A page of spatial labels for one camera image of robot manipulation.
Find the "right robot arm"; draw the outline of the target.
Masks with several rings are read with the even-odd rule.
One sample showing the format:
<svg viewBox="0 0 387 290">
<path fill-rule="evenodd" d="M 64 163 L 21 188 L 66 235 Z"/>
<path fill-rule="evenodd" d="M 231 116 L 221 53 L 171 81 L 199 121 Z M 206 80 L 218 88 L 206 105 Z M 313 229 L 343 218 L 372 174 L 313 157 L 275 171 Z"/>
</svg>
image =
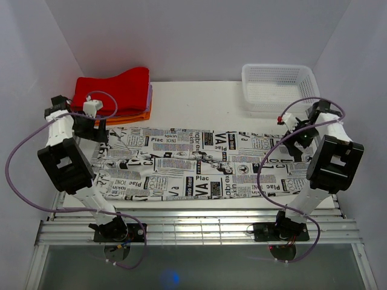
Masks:
<svg viewBox="0 0 387 290">
<path fill-rule="evenodd" d="M 319 100 L 305 120 L 288 112 L 278 118 L 278 124 L 287 127 L 284 144 L 296 162 L 302 159 L 298 145 L 307 148 L 316 137 L 320 139 L 307 168 L 308 185 L 276 215 L 273 232 L 278 239 L 298 237 L 306 229 L 307 216 L 324 199 L 350 187 L 364 146 L 347 135 L 343 117 L 343 112 L 332 109 L 329 101 Z"/>
</svg>

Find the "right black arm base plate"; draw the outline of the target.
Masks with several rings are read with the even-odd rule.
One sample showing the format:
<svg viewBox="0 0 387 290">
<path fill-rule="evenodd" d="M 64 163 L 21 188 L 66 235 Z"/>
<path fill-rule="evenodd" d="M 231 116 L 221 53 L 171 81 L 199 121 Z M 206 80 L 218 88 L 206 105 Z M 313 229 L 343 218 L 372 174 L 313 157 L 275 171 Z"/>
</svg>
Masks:
<svg viewBox="0 0 387 290">
<path fill-rule="evenodd" d="M 310 240 L 306 224 L 295 222 L 259 222 L 253 224 L 255 242 L 287 242 Z"/>
</svg>

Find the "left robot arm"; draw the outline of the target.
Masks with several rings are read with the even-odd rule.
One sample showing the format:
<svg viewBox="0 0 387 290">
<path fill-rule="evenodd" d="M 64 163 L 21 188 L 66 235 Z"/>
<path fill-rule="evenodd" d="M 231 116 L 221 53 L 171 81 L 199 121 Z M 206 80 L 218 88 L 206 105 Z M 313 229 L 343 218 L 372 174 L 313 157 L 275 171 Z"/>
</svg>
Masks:
<svg viewBox="0 0 387 290">
<path fill-rule="evenodd" d="M 87 96 L 82 110 L 77 112 L 71 110 L 70 101 L 62 95 L 53 97 L 51 102 L 52 106 L 44 112 L 48 141 L 37 153 L 39 161 L 58 191 L 74 196 L 92 210 L 95 222 L 89 225 L 91 229 L 108 240 L 125 240 L 128 226 L 94 185 L 96 175 L 75 139 L 108 141 L 106 121 L 95 124 L 102 101 Z"/>
</svg>

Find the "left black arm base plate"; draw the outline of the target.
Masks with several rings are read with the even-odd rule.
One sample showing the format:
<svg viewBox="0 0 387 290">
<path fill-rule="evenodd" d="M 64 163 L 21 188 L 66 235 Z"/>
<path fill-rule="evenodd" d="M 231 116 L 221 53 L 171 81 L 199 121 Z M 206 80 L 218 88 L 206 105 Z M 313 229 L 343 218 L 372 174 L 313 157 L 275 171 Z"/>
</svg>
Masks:
<svg viewBox="0 0 387 290">
<path fill-rule="evenodd" d="M 97 243 L 123 243 L 130 242 L 144 242 L 148 225 L 142 223 L 142 227 L 136 223 L 127 223 L 123 230 L 114 230 L 112 236 L 105 237 L 98 231 L 94 233 L 93 242 Z"/>
</svg>

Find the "newspaper print trousers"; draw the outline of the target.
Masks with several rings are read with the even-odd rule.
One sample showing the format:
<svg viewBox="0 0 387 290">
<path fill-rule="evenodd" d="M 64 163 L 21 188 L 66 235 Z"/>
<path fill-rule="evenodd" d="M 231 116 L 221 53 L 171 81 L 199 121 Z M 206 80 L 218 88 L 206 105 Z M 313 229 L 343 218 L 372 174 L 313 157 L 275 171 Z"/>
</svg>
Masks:
<svg viewBox="0 0 387 290">
<path fill-rule="evenodd" d="M 239 131 L 113 127 L 90 163 L 104 198 L 179 201 L 297 194 L 315 145 L 296 162 L 280 136 Z"/>
</svg>

